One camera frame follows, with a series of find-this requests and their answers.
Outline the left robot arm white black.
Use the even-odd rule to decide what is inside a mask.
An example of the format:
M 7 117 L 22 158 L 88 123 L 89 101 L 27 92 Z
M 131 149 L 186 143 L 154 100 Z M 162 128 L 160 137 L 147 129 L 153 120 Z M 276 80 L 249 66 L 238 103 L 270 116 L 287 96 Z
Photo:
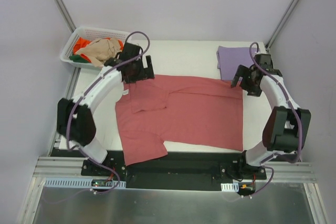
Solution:
M 145 57 L 147 67 L 143 65 L 144 53 L 140 46 L 125 42 L 122 51 L 105 62 L 82 94 L 71 99 L 62 98 L 58 102 L 57 132 L 66 139 L 67 149 L 77 147 L 85 157 L 92 159 L 92 169 L 99 176 L 108 175 L 111 164 L 106 160 L 106 148 L 97 140 L 93 114 L 107 94 L 119 84 L 154 78 L 150 56 Z

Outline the red polo shirt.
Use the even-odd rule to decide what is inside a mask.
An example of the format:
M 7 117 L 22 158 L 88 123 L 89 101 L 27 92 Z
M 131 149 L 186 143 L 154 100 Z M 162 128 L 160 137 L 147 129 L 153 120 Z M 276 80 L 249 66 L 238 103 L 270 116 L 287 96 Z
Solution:
M 243 150 L 243 92 L 227 81 L 157 75 L 124 84 L 115 107 L 126 165 L 166 156 L 166 141 Z

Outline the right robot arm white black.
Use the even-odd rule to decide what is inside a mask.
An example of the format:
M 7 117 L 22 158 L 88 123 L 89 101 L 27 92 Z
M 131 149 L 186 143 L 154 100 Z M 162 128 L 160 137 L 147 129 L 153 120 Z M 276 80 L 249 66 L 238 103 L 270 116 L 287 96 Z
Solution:
M 253 65 L 239 65 L 231 81 L 231 87 L 240 86 L 249 96 L 265 94 L 271 107 L 271 114 L 262 132 L 261 141 L 244 151 L 236 173 L 248 179 L 255 173 L 255 167 L 281 157 L 295 163 L 306 141 L 311 112 L 302 109 L 285 87 L 283 76 L 275 69 L 270 54 L 250 53 Z

